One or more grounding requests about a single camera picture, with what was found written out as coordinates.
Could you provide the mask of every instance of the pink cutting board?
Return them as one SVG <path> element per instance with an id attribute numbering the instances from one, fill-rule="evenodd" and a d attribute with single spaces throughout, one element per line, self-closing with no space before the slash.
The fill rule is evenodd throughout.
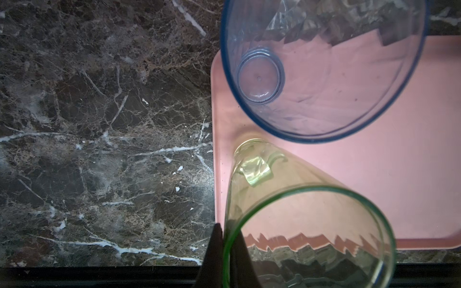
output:
<path id="1" fill-rule="evenodd" d="M 292 143 L 258 127 L 235 101 L 220 52 L 211 94 L 217 223 L 224 223 L 232 155 L 258 137 L 370 199 L 390 221 L 398 249 L 461 246 L 461 36 L 427 37 L 395 103 L 363 130 L 330 143 Z"/>

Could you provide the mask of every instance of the clear plastic bowl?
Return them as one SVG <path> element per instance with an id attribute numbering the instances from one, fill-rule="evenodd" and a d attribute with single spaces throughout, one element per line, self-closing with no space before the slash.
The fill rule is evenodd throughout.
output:
<path id="1" fill-rule="evenodd" d="M 375 120 L 403 90 L 427 15 L 423 0 L 226 0 L 226 78 L 267 132 L 337 140 Z"/>

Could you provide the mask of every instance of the transparent container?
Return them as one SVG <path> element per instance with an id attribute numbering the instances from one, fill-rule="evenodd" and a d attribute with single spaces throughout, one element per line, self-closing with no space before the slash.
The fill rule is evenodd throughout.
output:
<path id="1" fill-rule="evenodd" d="M 408 82 L 424 42 L 425 0 L 226 0 L 221 52 L 240 107 L 296 142 L 350 135 Z"/>
<path id="2" fill-rule="evenodd" d="M 395 267 L 392 229 L 373 203 L 259 139 L 234 154 L 224 241 L 223 287 L 381 288 Z"/>

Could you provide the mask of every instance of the glass rim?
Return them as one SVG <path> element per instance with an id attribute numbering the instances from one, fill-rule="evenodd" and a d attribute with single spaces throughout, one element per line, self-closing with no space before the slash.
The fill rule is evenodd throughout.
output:
<path id="1" fill-rule="evenodd" d="M 248 222 L 248 220 L 250 220 L 251 217 L 253 217 L 256 213 L 258 213 L 264 207 L 274 203 L 275 201 L 279 199 L 290 197 L 296 194 L 318 192 L 318 191 L 338 193 L 338 194 L 348 196 L 352 199 L 355 199 L 359 201 L 366 209 L 369 209 L 371 212 L 375 213 L 378 219 L 382 222 L 384 231 L 388 234 L 389 239 L 390 239 L 389 244 L 390 244 L 390 258 L 391 258 L 392 267 L 390 267 L 390 269 L 388 269 L 386 274 L 384 275 L 384 283 L 389 283 L 392 275 L 394 274 L 394 270 L 396 266 L 396 263 L 395 263 L 396 240 L 395 240 L 394 232 L 392 231 L 392 228 L 389 224 L 389 221 L 384 216 L 384 214 L 381 212 L 381 210 L 378 207 L 376 207 L 376 205 L 374 205 L 370 200 L 365 198 L 364 196 L 352 190 L 349 190 L 347 188 L 342 188 L 338 186 L 329 186 L 329 185 L 314 185 L 314 186 L 300 186 L 296 188 L 290 188 L 288 190 L 272 195 L 264 199 L 262 202 L 258 203 L 253 208 L 250 208 L 250 210 L 245 215 L 243 215 L 243 217 L 237 223 L 236 227 L 233 228 L 232 231 L 230 231 L 228 239 L 225 239 L 224 241 L 224 249 L 223 249 L 223 287 L 224 288 L 230 287 L 229 272 L 230 272 L 230 255 L 231 255 L 232 245 L 234 244 L 234 241 L 237 238 L 239 231 Z"/>
<path id="2" fill-rule="evenodd" d="M 424 42 L 426 40 L 426 35 L 429 29 L 429 16 L 430 16 L 430 0 L 424 0 L 425 4 L 425 15 L 424 15 L 424 24 L 423 24 L 423 29 L 421 33 L 421 40 L 418 46 L 418 49 L 416 51 L 416 54 L 414 56 L 413 62 L 411 63 L 410 69 L 408 70 L 407 75 L 403 79 L 402 83 L 400 86 L 397 88 L 395 91 L 394 95 L 387 100 L 387 102 L 378 110 L 376 111 L 373 115 L 371 115 L 367 120 L 363 121 L 361 124 L 353 127 L 352 129 L 346 129 L 345 131 L 337 134 L 337 135 L 331 135 L 331 133 L 334 133 L 335 131 L 339 131 L 342 129 L 347 128 L 349 125 L 355 123 L 356 121 L 360 120 L 361 118 L 356 119 L 352 123 L 349 123 L 348 125 L 336 129 L 335 131 L 331 131 L 326 133 L 324 137 L 315 137 L 315 138 L 310 138 L 309 136 L 304 136 L 301 134 L 297 133 L 292 133 L 288 131 L 283 131 L 280 129 L 275 128 L 273 125 L 269 124 L 267 121 L 256 115 L 251 111 L 249 108 L 248 104 L 243 100 L 243 98 L 240 96 L 239 89 L 236 86 L 236 83 L 232 77 L 231 70 L 230 70 L 230 60 L 229 60 L 229 53 L 227 50 L 227 39 L 228 39 L 228 30 L 227 30 L 227 22 L 228 22 L 228 12 L 229 8 L 231 5 L 231 2 L 234 2 L 236 0 L 225 0 L 224 2 L 224 7 L 223 11 L 221 14 L 221 29 L 220 29 L 220 36 L 219 36 L 219 41 L 220 41 L 220 47 L 221 47 L 221 60 L 223 63 L 223 70 L 224 74 L 226 76 L 227 83 L 229 84 L 229 88 L 234 95 L 235 100 L 237 103 L 240 105 L 241 109 L 247 114 L 247 116 L 253 120 L 258 126 L 260 126 L 264 131 L 281 138 L 283 140 L 291 141 L 291 142 L 296 142 L 296 143 L 327 143 L 335 140 L 342 139 L 344 137 L 347 137 L 349 135 L 355 134 L 356 132 L 362 130 L 366 126 L 370 125 L 373 123 L 376 119 L 379 118 L 398 98 L 398 96 L 402 93 L 404 90 L 405 86 L 409 82 L 411 76 L 414 73 L 414 70 L 421 58 L 421 54 L 423 52 L 423 47 L 424 47 Z"/>

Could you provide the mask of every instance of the dark marble surface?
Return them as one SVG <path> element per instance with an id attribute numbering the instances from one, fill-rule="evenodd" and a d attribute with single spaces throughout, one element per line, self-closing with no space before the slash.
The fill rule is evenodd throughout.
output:
<path id="1" fill-rule="evenodd" d="M 222 6 L 0 1 L 0 266 L 201 263 Z M 433 9 L 431 34 L 459 34 L 458 4 Z"/>

